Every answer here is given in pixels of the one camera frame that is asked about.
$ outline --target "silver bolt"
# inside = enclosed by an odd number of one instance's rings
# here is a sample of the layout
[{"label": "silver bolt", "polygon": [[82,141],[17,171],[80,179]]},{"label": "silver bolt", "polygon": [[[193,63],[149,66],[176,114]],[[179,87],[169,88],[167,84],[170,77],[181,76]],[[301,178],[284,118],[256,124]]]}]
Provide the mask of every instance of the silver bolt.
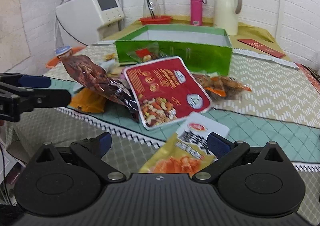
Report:
[{"label": "silver bolt", "polygon": [[211,175],[207,172],[196,173],[196,179],[199,179],[199,180],[207,180],[210,177],[211,177]]},{"label": "silver bolt", "polygon": [[120,172],[111,172],[108,174],[108,178],[111,180],[119,180],[123,178],[123,174]]}]

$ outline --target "black straw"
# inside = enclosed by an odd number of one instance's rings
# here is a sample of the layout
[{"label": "black straw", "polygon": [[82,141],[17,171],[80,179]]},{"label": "black straw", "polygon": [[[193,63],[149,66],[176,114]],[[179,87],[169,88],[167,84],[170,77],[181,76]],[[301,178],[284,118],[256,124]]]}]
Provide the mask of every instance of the black straw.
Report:
[{"label": "black straw", "polygon": [[147,0],[147,5],[148,5],[148,8],[149,8],[149,11],[150,11],[150,14],[151,14],[151,18],[155,19],[155,14],[153,13],[153,10],[152,10],[152,7],[151,7],[151,4],[150,4],[149,0]]}]

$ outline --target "red logo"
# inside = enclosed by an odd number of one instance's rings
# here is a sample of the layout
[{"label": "red logo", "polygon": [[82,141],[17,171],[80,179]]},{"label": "red logo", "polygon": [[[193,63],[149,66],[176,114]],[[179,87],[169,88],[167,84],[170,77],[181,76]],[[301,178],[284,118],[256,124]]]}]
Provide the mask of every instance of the red logo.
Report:
[{"label": "red logo", "polygon": [[188,124],[188,127],[190,129],[194,129],[196,131],[205,131],[205,127],[202,126],[201,124],[197,124],[197,123],[190,123],[190,124]]}]

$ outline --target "teal tablecloth stripe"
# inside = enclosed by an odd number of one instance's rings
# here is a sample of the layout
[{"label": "teal tablecloth stripe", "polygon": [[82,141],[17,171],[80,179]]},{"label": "teal tablecloth stripe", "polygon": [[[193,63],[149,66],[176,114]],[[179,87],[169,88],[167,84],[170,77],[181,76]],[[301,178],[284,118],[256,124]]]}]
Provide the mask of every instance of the teal tablecloth stripe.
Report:
[{"label": "teal tablecloth stripe", "polygon": [[[72,93],[74,82],[51,80],[51,88],[68,89]],[[103,114],[88,115],[162,141],[166,141],[182,123],[149,131],[141,123],[137,124],[132,120],[124,106],[108,101],[105,110]],[[273,140],[282,147],[291,161],[320,163],[320,129],[216,109],[211,109],[203,115],[228,126],[228,139],[231,141],[243,140],[250,146],[262,147]]]}]

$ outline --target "green box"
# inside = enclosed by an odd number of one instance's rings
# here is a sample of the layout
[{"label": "green box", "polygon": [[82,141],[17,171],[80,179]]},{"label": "green box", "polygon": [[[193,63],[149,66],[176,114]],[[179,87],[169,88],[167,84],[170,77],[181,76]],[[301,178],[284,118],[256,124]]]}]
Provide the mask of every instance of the green box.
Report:
[{"label": "green box", "polygon": [[191,72],[228,75],[232,46],[224,29],[192,25],[145,25],[116,40],[120,63],[131,62],[128,52],[158,42],[169,56],[179,56]]}]

